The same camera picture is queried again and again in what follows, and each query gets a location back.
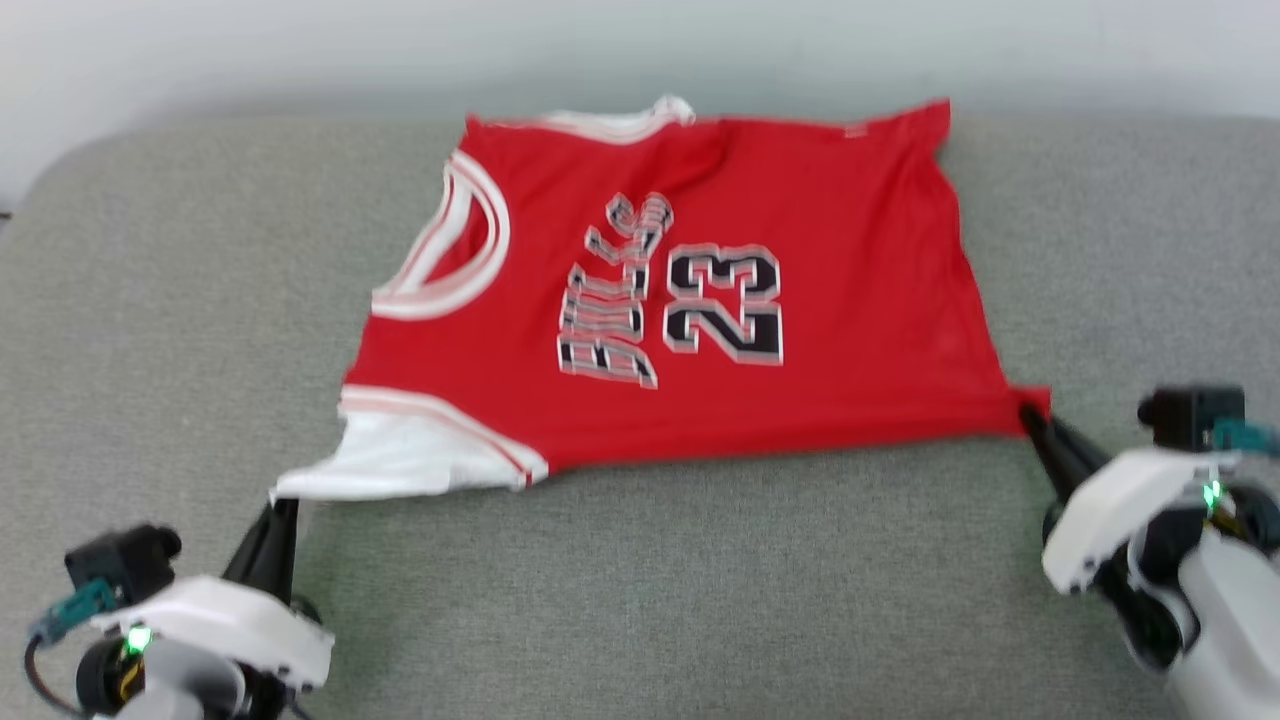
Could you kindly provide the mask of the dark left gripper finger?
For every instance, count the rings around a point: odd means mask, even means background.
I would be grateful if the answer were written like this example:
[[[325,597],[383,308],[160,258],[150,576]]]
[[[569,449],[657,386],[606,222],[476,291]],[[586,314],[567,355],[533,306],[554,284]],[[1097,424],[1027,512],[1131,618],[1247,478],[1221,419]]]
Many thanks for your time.
[[[270,511],[270,592],[283,603],[293,600],[294,552],[300,501],[278,498]]]
[[[255,589],[276,587],[275,524],[274,506],[266,503],[257,520],[244,533],[221,573],[221,579]]]

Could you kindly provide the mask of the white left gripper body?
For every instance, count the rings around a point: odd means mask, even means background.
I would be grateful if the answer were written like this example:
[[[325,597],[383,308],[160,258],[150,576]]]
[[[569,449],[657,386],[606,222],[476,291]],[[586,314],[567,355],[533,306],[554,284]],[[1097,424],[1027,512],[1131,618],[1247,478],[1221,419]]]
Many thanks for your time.
[[[247,691],[246,667],[292,691],[326,684],[335,637],[283,603],[247,585],[210,575],[180,578],[150,600],[90,620],[95,629],[151,639],[142,651],[147,683],[211,682]]]

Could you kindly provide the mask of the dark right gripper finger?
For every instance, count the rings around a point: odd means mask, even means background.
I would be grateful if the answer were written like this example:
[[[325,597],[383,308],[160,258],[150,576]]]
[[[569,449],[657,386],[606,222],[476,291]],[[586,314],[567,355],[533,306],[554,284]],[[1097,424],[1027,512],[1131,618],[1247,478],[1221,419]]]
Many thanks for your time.
[[[1082,474],[1076,455],[1059,439],[1051,416],[1036,405],[1021,405],[1018,414],[1057,501],[1068,502],[1088,474]]]
[[[1078,462],[1082,465],[1082,474],[1087,473],[1088,475],[1092,475],[1114,459],[1110,452],[1101,448],[1094,441],[1082,434],[1076,428],[1061,420],[1052,413],[1046,413],[1042,407],[1039,407],[1039,410],[1044,415],[1052,418],[1059,439],[1076,455]]]

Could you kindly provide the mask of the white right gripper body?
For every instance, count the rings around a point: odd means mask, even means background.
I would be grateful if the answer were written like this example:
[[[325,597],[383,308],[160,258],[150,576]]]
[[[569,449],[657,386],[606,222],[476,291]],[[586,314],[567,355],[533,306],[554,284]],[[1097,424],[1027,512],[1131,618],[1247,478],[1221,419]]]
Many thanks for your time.
[[[1188,454],[1129,448],[1089,477],[1070,496],[1042,553],[1050,584],[1061,594],[1088,589],[1102,562],[1157,516],[1192,509],[1207,518],[1222,493],[1221,475],[1242,452]]]

